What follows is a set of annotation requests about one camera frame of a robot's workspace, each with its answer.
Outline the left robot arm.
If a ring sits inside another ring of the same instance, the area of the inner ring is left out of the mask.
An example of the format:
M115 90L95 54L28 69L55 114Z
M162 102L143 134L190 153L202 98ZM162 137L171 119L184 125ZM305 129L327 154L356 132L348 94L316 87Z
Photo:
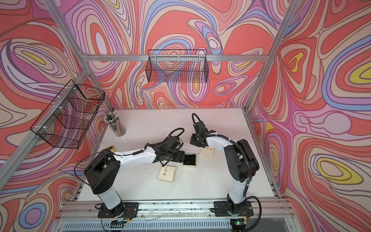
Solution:
M84 175L93 192L101 200L99 218L121 218L127 210L134 217L132 209L125 206L114 188L114 181L120 170L148 163L183 163L185 152L181 150L183 141L179 136L167 136L162 142L147 143L144 148L128 152L101 151L84 169Z

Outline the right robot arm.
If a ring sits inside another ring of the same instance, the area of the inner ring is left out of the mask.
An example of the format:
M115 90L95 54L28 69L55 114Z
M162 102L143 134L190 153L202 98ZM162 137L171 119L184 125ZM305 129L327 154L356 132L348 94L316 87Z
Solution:
M190 144L200 148L212 147L224 153L228 170L233 178L232 186L225 201L215 201L211 209L217 217L246 217L254 215L251 199L261 203L256 196L247 196L252 178L260 169L254 152L245 140L234 141L214 130L208 130L202 121L194 122L195 133Z

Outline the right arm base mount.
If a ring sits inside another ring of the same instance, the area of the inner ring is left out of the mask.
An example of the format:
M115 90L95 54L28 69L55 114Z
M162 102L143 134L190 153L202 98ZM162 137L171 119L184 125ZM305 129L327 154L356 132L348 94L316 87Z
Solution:
M229 201L215 201L214 207L210 209L217 217L252 217L254 215L251 202L245 200L234 204Z

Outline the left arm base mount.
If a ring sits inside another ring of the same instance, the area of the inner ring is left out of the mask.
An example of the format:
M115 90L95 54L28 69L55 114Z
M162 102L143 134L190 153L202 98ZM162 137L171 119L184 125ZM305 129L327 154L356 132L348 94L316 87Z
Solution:
M98 218L126 218L132 219L137 217L139 203L122 202L113 209L108 209L104 203L95 205L99 211Z

